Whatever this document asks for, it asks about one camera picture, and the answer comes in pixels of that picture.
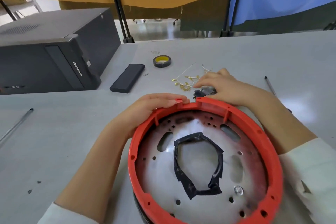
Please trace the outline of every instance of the roll of tape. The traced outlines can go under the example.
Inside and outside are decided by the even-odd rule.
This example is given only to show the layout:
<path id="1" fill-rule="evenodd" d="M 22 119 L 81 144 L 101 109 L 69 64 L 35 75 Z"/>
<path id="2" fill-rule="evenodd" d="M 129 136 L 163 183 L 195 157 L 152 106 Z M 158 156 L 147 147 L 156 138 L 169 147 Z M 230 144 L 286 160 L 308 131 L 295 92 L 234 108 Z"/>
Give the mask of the roll of tape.
<path id="1" fill-rule="evenodd" d="M 156 67 L 167 67 L 171 64 L 171 58 L 166 55 L 161 55 L 153 58 L 153 64 Z"/>

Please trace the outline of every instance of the white shirt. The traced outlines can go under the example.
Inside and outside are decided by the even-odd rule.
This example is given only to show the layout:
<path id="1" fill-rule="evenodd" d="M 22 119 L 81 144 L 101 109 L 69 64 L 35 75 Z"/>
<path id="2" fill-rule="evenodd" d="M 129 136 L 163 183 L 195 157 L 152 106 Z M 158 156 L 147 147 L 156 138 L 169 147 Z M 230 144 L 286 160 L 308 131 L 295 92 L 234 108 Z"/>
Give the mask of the white shirt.
<path id="1" fill-rule="evenodd" d="M 313 222 L 334 223 L 336 220 L 336 151 L 321 138 L 316 138 L 280 155 L 279 158 L 286 180 L 309 210 Z M 288 200 L 288 196 L 284 195 L 282 203 L 290 204 Z M 287 215 L 293 215 L 289 213 L 295 209 L 292 206 L 287 209 L 280 207 L 274 223 L 289 224 Z M 38 224 L 98 223 L 53 203 Z"/>

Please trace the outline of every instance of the white table surface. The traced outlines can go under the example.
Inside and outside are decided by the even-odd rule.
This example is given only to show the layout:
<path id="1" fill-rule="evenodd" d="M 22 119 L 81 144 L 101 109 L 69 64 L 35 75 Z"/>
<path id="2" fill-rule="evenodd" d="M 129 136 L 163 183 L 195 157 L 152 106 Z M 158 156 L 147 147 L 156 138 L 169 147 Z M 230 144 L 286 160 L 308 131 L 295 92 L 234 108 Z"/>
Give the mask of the white table surface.
<path id="1" fill-rule="evenodd" d="M 0 135 L 30 108 L 35 109 L 0 144 L 0 223 L 37 223 L 81 165 L 103 127 L 144 94 L 183 93 L 171 79 L 194 62 L 183 75 L 202 75 L 203 63 L 214 71 L 226 67 L 238 80 L 264 89 L 268 89 L 264 80 L 268 76 L 286 107 L 336 148 L 335 39 L 335 31 L 320 31 L 122 44 L 101 76 L 98 90 L 0 96 Z M 151 52 L 169 55 L 172 64 L 154 67 L 152 59 L 157 54 Z M 144 64 L 144 74 L 148 75 L 139 78 L 130 94 L 109 91 L 129 63 Z M 192 98 L 193 91 L 184 93 Z M 129 142 L 111 193 L 106 223 L 142 223 L 127 172 L 128 146 Z M 282 211 L 296 211 L 296 203 L 291 205 L 288 197 Z M 278 217 L 276 223 L 309 223 L 306 217 L 295 218 Z"/>

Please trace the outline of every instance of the red ring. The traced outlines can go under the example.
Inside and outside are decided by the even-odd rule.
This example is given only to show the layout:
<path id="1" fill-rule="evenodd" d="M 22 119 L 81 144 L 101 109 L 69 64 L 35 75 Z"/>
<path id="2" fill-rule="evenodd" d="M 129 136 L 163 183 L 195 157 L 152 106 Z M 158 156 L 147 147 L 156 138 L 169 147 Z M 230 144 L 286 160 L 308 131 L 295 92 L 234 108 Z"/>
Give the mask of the red ring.
<path id="1" fill-rule="evenodd" d="M 283 194 L 283 172 L 278 155 L 267 135 L 249 116 L 225 102 L 211 98 L 197 98 L 195 103 L 189 104 L 183 104 L 181 99 L 177 99 L 177 104 L 170 108 L 154 110 L 152 115 L 135 131 L 128 154 L 128 172 L 133 191 L 147 217 L 155 224 L 185 224 L 172 217 L 153 200 L 149 193 L 142 190 L 135 171 L 135 161 L 139 144 L 153 124 L 158 125 L 159 119 L 165 116 L 188 110 L 201 110 L 223 116 L 223 123 L 229 119 L 254 143 L 265 163 L 269 186 L 266 196 L 259 202 L 258 208 L 251 216 L 242 219 L 239 224 L 270 223 L 275 217 Z"/>

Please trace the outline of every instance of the lenovo logo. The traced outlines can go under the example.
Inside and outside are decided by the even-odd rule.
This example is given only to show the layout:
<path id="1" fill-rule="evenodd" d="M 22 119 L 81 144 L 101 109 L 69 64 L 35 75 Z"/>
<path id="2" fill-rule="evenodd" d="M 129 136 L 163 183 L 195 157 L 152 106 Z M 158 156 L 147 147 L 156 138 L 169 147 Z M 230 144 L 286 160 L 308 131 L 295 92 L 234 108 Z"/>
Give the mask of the lenovo logo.
<path id="1" fill-rule="evenodd" d="M 75 62 L 73 62 L 73 64 L 75 65 L 75 68 L 77 69 L 78 73 L 79 73 L 81 76 L 83 76 L 82 73 L 81 73 L 81 71 L 79 70 L 77 64 L 76 64 Z"/>

